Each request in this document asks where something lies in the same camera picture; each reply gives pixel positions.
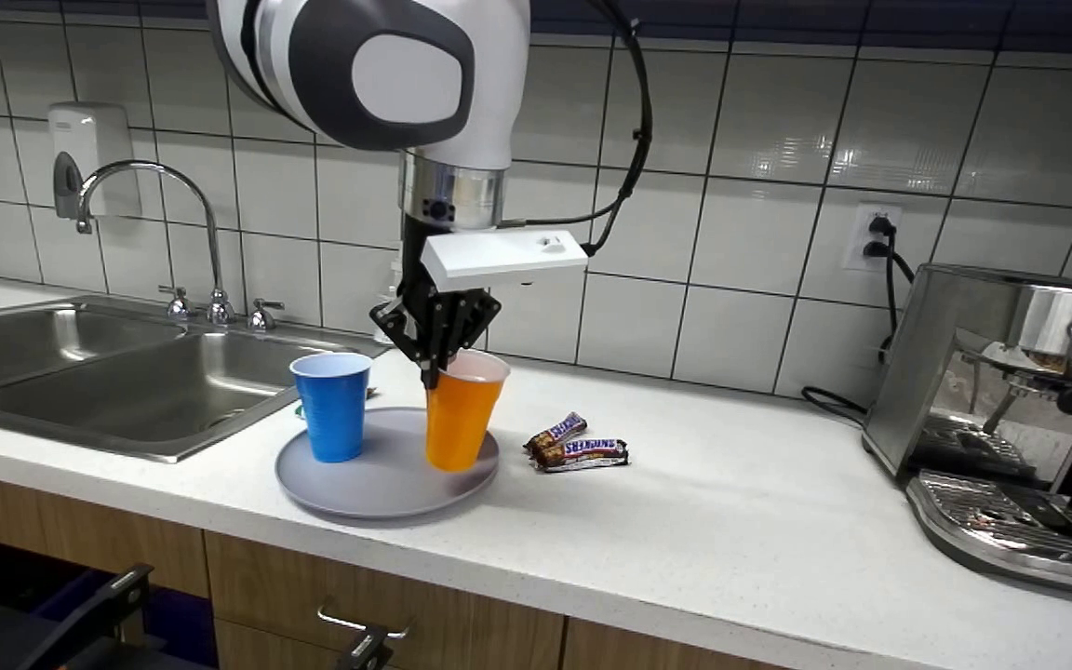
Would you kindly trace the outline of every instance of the plastic cup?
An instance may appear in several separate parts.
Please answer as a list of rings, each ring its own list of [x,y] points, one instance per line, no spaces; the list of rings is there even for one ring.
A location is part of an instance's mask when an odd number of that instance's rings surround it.
[[[298,379],[312,457],[356,457],[371,358],[319,349],[289,361],[288,370]]]
[[[433,468],[473,468],[487,441],[494,400],[509,364],[504,358],[462,349],[437,391],[428,391],[426,457]]]

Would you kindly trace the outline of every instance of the blue cup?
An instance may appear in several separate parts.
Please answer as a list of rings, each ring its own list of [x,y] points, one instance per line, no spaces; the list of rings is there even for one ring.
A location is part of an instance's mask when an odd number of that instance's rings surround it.
[[[317,463],[356,457],[371,358],[319,349],[289,361],[288,370],[298,379],[312,457]]]

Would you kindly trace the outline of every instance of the backsplash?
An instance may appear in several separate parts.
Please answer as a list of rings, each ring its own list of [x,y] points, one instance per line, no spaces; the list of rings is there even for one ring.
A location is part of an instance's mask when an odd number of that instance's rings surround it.
[[[204,227],[183,186],[142,175],[136,214],[93,235],[52,214],[44,107],[106,100],[128,112],[136,158],[214,198],[234,301],[279,299],[298,320],[369,332],[391,287],[399,159],[250,103],[193,13],[119,8],[0,5],[0,276],[142,301],[179,282],[204,304]],[[896,220],[911,263],[1072,276],[1072,57],[743,41],[740,25],[771,16],[743,13],[727,36],[648,41],[658,126],[638,198],[590,272],[500,291],[487,349],[869,400],[885,287],[858,249],[874,214]],[[603,206],[633,148],[633,100],[623,49],[539,33],[505,214]]]

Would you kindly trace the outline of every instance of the power cord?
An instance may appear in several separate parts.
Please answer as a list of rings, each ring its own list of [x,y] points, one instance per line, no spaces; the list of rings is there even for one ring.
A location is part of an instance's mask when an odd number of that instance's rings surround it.
[[[642,82],[642,126],[633,136],[638,139],[633,164],[626,167],[626,178],[608,208],[595,208],[586,215],[561,215],[561,220],[504,220],[504,227],[561,227],[561,224],[593,224],[608,215],[598,242],[581,245],[590,258],[595,258],[611,242],[614,220],[645,175],[657,118],[653,118],[653,85],[648,85],[648,59],[642,45],[642,24],[626,19],[614,0],[590,0],[590,5],[611,24],[618,41],[626,45],[638,82]]]
[[[873,242],[864,245],[864,258],[884,258],[885,263],[884,263],[884,282],[885,282],[885,320],[889,320],[889,332],[885,332],[885,339],[877,343],[877,364],[885,361],[885,354],[889,354],[889,347],[892,347],[892,339],[896,339],[896,327],[902,327],[902,309],[896,309],[896,270],[902,270],[902,276],[911,282],[917,280],[917,272],[911,272],[911,263],[902,258],[902,249],[896,249],[896,224],[889,220],[889,215],[874,215],[873,220]],[[803,402],[812,402],[814,410],[824,410],[824,414],[834,414],[834,416],[846,416],[846,422],[858,422],[858,423],[864,423],[864,416],[869,416],[869,405],[859,405],[859,402],[851,402],[851,400],[846,400],[846,394],[834,394],[834,391],[827,391],[827,389],[801,389],[801,400]]]

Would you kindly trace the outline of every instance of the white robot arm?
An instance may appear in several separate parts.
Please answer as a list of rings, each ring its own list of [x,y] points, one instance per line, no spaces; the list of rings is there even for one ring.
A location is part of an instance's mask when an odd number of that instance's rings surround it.
[[[404,282],[371,320],[428,389],[504,309],[484,287],[590,260],[575,235],[494,231],[528,0],[209,0],[209,16],[260,103],[343,147],[404,154]]]

